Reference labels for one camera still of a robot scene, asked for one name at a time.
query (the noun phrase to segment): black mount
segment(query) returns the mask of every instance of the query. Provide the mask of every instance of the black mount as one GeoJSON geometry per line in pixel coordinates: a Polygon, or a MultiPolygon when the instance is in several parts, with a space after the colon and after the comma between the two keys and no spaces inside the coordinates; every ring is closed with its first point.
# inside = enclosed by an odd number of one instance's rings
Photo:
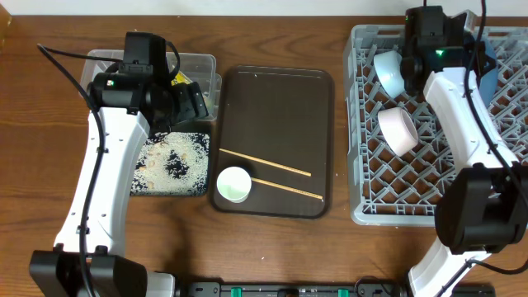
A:
{"type": "MultiPolygon", "coordinates": [[[[453,289],[452,297],[474,296],[495,297],[495,289],[490,285],[456,286],[453,289]]],[[[408,294],[402,287],[383,280],[366,280],[356,285],[221,285],[199,282],[189,286],[185,297],[408,297],[408,294]]]]}
{"type": "MultiPolygon", "coordinates": [[[[90,273],[100,297],[144,297],[147,292],[147,270],[143,265],[123,257],[107,255],[98,248],[92,255],[90,273]]],[[[34,251],[30,275],[44,296],[74,297],[86,294],[79,255],[53,251],[34,251]]]]}
{"type": "MultiPolygon", "coordinates": [[[[528,192],[528,167],[514,163],[511,169],[528,192]]],[[[507,172],[482,163],[462,169],[436,206],[436,233],[453,254],[500,252],[521,241],[527,224],[526,206],[507,172]],[[489,199],[492,189],[498,198],[489,199]]]]}
{"type": "MultiPolygon", "coordinates": [[[[415,7],[405,12],[405,46],[400,71],[405,90],[414,96],[422,92],[431,72],[445,67],[465,67],[474,48],[474,14],[466,11],[447,17],[441,6],[415,7]]],[[[485,54],[485,44],[478,45],[472,69],[477,81],[496,68],[493,58],[485,54]]]]}
{"type": "Polygon", "coordinates": [[[166,45],[158,35],[128,32],[123,62],[98,73],[88,86],[95,106],[126,108],[131,115],[141,112],[158,130],[206,117],[197,82],[172,85],[176,73],[169,73],[166,45]]]}

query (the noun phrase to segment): white cup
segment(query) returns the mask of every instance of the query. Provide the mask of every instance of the white cup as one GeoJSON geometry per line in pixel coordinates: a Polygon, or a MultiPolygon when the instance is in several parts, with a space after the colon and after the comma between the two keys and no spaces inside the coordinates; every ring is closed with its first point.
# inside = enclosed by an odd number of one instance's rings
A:
{"type": "Polygon", "coordinates": [[[378,74],[379,82],[387,95],[392,98],[405,92],[405,82],[399,70],[402,56],[395,50],[374,56],[374,68],[378,74]]]}
{"type": "Polygon", "coordinates": [[[413,120],[402,108],[379,111],[378,121],[387,144],[399,157],[418,144],[418,133],[413,120]]]}
{"type": "Polygon", "coordinates": [[[233,202],[244,202],[251,190],[251,177],[240,167],[225,168],[216,179],[220,195],[233,202]]]}

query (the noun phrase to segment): plastic bin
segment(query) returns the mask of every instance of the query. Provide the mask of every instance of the plastic bin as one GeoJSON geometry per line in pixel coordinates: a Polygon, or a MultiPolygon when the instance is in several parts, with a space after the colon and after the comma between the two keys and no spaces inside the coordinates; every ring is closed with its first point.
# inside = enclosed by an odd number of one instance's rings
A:
{"type": "MultiPolygon", "coordinates": [[[[94,49],[88,53],[94,57],[123,59],[123,50],[94,49]]],[[[193,82],[198,82],[202,94],[206,97],[205,105],[209,115],[201,120],[216,120],[220,100],[222,78],[216,74],[216,59],[210,54],[180,53],[180,72],[184,73],[193,82]]],[[[104,72],[112,62],[87,60],[82,71],[81,86],[86,90],[87,85],[95,76],[104,72]]],[[[167,52],[169,71],[176,66],[176,56],[167,52]]]]}
{"type": "MultiPolygon", "coordinates": [[[[488,108],[493,123],[521,162],[528,162],[528,28],[486,27],[499,67],[488,108]]],[[[348,185],[351,217],[363,225],[434,226],[436,203],[455,179],[448,143],[423,96],[389,98],[376,77],[375,54],[400,50],[404,26],[359,25],[343,53],[348,116],[348,185]],[[381,109],[411,114],[419,145],[401,158],[392,154],[377,121],[381,109]]]]}

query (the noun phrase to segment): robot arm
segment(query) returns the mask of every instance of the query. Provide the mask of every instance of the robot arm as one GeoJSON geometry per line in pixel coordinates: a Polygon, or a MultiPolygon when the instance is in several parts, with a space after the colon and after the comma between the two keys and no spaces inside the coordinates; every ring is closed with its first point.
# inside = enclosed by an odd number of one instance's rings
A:
{"type": "MultiPolygon", "coordinates": [[[[475,163],[482,163],[486,168],[501,168],[501,163],[489,151],[488,144],[469,109],[462,83],[464,74],[464,67],[444,68],[441,72],[432,72],[423,90],[426,101],[440,121],[453,153],[457,173],[464,167],[472,167],[475,163]]],[[[511,166],[512,162],[518,159],[506,146],[493,125],[480,97],[473,71],[469,74],[469,89],[473,90],[471,97],[486,131],[497,144],[499,153],[511,166]]]]}
{"type": "MultiPolygon", "coordinates": [[[[131,115],[125,108],[102,107],[99,116],[106,132],[107,152],[92,196],[87,221],[87,252],[94,253],[97,246],[103,246],[109,254],[124,257],[125,216],[132,176],[150,126],[141,112],[131,115]]],[[[92,114],[88,123],[88,144],[77,190],[69,215],[54,243],[54,247],[63,245],[65,252],[79,252],[79,218],[97,157],[99,143],[92,114]]]]}
{"type": "MultiPolygon", "coordinates": [[[[522,239],[526,211],[518,189],[505,179],[502,164],[490,152],[464,95],[463,65],[468,54],[462,46],[468,30],[464,15],[442,17],[441,7],[417,7],[408,10],[407,15],[410,22],[406,25],[406,57],[402,62],[405,88],[411,92],[423,90],[440,121],[458,174],[436,206],[438,238],[408,273],[408,290],[414,297],[451,296],[455,285],[471,268],[470,261],[483,261],[522,239]],[[492,189],[500,192],[498,198],[488,198],[492,189]]],[[[525,177],[526,169],[517,163],[516,155],[489,117],[473,70],[469,74],[469,90],[497,151],[513,165],[517,176],[525,177]]]]}
{"type": "Polygon", "coordinates": [[[90,98],[86,100],[92,100],[90,106],[101,119],[105,152],[88,216],[82,218],[100,152],[97,123],[91,113],[87,151],[68,217],[55,239],[54,250],[34,251],[31,258],[30,275],[46,296],[85,295],[84,286],[88,282],[93,283],[95,294],[100,296],[177,294],[176,277],[147,272],[144,266],[124,258],[125,216],[132,177],[149,131],[154,125],[176,124],[208,115],[196,85],[171,87],[179,69],[179,55],[168,44],[178,60],[171,73],[165,58],[165,39],[149,33],[127,33],[123,61],[113,68],[119,72],[99,73],[88,86],[90,98]],[[83,270],[81,263],[87,259],[79,251],[79,223],[83,219],[87,222],[85,252],[91,258],[89,272],[83,270]],[[91,275],[85,284],[81,272],[91,275]]]}

